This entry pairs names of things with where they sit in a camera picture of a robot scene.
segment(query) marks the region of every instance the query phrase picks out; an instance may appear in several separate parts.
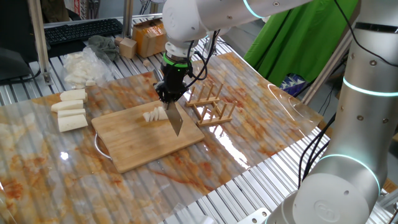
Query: keyboard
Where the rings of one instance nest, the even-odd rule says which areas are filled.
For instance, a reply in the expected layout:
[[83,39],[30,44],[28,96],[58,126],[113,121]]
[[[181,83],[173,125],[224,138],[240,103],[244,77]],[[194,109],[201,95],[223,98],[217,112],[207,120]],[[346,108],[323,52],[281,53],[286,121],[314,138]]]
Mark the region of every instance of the keyboard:
[[122,24],[117,19],[103,19],[75,25],[64,25],[44,29],[45,38],[50,45],[73,40],[87,40],[94,35],[112,35],[122,32]]

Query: wooden rack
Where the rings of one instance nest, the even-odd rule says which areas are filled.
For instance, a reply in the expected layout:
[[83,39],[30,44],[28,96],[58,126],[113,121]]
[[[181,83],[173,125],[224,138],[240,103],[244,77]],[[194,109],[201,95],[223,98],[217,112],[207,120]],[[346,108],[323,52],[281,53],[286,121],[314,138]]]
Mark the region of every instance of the wooden rack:
[[[203,90],[206,88],[206,85],[203,85],[201,90],[200,90],[200,92],[199,92],[197,100],[193,100],[192,99],[193,92],[195,91],[195,87],[192,88],[191,95],[189,97],[189,100],[185,103],[185,106],[193,108],[195,114],[197,115],[197,117],[199,119],[199,121],[197,121],[197,126],[198,127],[209,126],[209,125],[214,125],[214,124],[220,124],[220,123],[224,123],[224,122],[228,122],[228,121],[232,120],[232,112],[235,109],[235,106],[236,106],[236,103],[237,103],[236,101],[234,102],[234,104],[233,104],[233,106],[231,108],[231,111],[229,112],[229,115],[227,115],[227,116],[224,115],[224,112],[225,112],[225,109],[226,109],[226,103],[224,104],[224,107],[223,107],[222,110],[220,110],[218,108],[218,106],[217,106],[217,102],[220,101],[220,99],[218,97],[220,95],[221,89],[223,88],[223,85],[224,84],[221,84],[220,88],[217,91],[216,96],[211,96],[211,92],[214,89],[214,84],[212,84],[210,86],[210,91],[209,91],[209,94],[207,95],[207,97],[206,98],[201,98],[201,96],[203,94]],[[213,109],[210,112],[210,119],[204,120],[205,119],[205,115],[206,115],[207,110],[208,110],[208,106],[207,105],[209,105],[209,104],[211,106],[213,106]],[[202,111],[202,113],[200,113],[199,110],[198,110],[198,106],[201,106],[201,105],[206,105],[205,109]]]

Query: knife blade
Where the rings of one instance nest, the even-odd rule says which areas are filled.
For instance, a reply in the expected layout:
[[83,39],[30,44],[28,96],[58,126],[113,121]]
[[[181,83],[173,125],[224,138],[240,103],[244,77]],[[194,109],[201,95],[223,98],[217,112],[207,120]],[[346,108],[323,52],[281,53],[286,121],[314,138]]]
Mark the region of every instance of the knife blade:
[[167,117],[169,118],[170,123],[172,124],[172,127],[178,136],[181,131],[183,119],[180,115],[180,112],[178,112],[177,107],[175,106],[174,102],[167,103],[164,105],[165,111],[167,114]]

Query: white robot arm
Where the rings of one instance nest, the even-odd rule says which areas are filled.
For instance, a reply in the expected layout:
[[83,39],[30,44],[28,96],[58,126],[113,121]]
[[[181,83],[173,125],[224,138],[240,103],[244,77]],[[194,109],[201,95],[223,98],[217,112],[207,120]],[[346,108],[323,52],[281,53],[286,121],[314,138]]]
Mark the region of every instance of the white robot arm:
[[[160,99],[176,101],[186,90],[183,77],[189,75],[191,48],[208,31],[309,1],[168,0],[163,18],[170,42],[162,66],[164,88],[157,88]],[[334,135],[301,188],[266,224],[366,223],[387,177],[387,152],[398,123],[397,12],[396,0],[362,0]]]

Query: cutting board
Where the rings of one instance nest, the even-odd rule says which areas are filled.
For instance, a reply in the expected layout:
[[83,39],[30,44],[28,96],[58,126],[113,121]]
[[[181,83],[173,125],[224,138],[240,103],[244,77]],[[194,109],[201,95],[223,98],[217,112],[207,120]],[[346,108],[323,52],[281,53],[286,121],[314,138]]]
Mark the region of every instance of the cutting board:
[[151,112],[158,106],[162,106],[162,103],[155,101],[91,120],[119,173],[127,172],[205,138],[178,103],[176,106],[183,119],[179,136],[174,132],[169,120],[147,123],[142,114]]

